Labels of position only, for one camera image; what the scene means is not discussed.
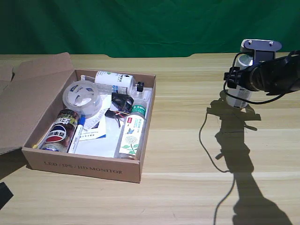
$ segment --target small box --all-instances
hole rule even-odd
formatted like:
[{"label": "small box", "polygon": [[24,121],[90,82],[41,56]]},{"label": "small box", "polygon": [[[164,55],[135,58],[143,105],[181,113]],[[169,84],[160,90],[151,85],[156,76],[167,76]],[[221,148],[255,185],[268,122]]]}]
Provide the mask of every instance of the small box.
[{"label": "small box", "polygon": [[15,70],[12,82],[11,69],[0,68],[0,154],[22,148],[34,170],[136,183],[141,181],[155,98],[155,75],[121,72],[133,75],[136,80],[143,81],[145,87],[153,88],[141,154],[137,160],[130,160],[32,148],[63,109],[64,89],[80,80],[81,75],[95,77],[97,70],[74,69],[68,53],[22,63]]}]

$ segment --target table surface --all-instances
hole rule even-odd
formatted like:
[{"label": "table surface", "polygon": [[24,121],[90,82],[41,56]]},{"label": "table surface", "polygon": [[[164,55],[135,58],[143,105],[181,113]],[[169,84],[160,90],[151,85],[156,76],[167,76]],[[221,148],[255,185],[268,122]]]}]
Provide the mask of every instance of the table surface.
[{"label": "table surface", "polygon": [[[40,56],[0,55],[0,65]],[[14,197],[0,211],[0,223],[300,224],[299,95],[241,111],[229,107],[221,91],[234,56],[71,55],[75,68],[157,75],[142,181],[34,171],[20,151],[8,153],[0,157],[0,180]],[[269,98],[261,91],[251,100]],[[233,173],[224,172],[228,168]]]}]

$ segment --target plastic bottle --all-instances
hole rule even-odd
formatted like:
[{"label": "plastic bottle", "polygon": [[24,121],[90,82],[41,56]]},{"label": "plastic bottle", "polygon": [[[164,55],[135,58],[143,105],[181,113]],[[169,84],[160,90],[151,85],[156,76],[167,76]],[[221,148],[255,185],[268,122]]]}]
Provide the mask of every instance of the plastic bottle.
[{"label": "plastic bottle", "polygon": [[[238,58],[235,66],[240,67],[240,69],[245,69],[245,68],[251,66],[252,63],[253,63],[253,57],[251,57],[249,55],[242,55]],[[246,88],[243,88],[239,85],[237,85],[235,89],[229,88],[228,93],[233,96],[236,96],[236,97],[239,97],[242,99],[246,99],[246,100],[250,100],[251,95],[252,95],[252,91],[250,91]],[[228,95],[226,96],[226,101],[227,101],[228,105],[235,107],[235,108],[245,108],[248,105],[247,102],[235,99]]]},{"label": "plastic bottle", "polygon": [[147,109],[147,101],[143,99],[143,88],[141,89],[140,85],[141,83],[139,82],[137,85],[137,92],[135,96],[132,96],[134,103],[132,105],[131,114],[124,119],[125,123],[122,127],[114,156],[115,158],[139,158]]}]

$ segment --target white cylinder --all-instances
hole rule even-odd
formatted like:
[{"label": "white cylinder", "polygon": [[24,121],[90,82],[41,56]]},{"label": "white cylinder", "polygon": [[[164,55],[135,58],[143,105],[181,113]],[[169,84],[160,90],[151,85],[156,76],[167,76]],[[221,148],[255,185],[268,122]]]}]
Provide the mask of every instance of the white cylinder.
[{"label": "white cylinder", "polygon": [[107,89],[107,86],[112,89],[112,93],[129,95],[133,85],[134,78],[132,75],[119,74],[107,71],[98,71],[95,78],[95,83],[99,89]]},{"label": "white cylinder", "polygon": [[[251,57],[249,55],[242,55],[238,58],[235,66],[240,67],[240,69],[245,69],[245,68],[251,66],[252,63],[253,63],[253,57]],[[252,91],[237,85],[235,89],[229,88],[228,94],[245,99],[245,100],[250,100]],[[245,108],[248,105],[247,102],[235,99],[228,95],[226,96],[226,101],[227,101],[228,105],[235,107],[235,108]]]}]

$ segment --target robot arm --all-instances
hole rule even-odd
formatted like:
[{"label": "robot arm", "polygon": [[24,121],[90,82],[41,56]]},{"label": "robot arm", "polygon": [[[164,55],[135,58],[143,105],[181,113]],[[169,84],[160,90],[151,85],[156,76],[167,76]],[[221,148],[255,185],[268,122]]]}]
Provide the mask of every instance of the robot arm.
[{"label": "robot arm", "polygon": [[300,90],[300,51],[276,59],[275,52],[280,49],[277,41],[244,39],[239,54],[253,57],[253,64],[242,70],[231,67],[224,75],[225,83],[229,88],[239,85],[250,91],[268,92],[267,95],[283,96]]}]

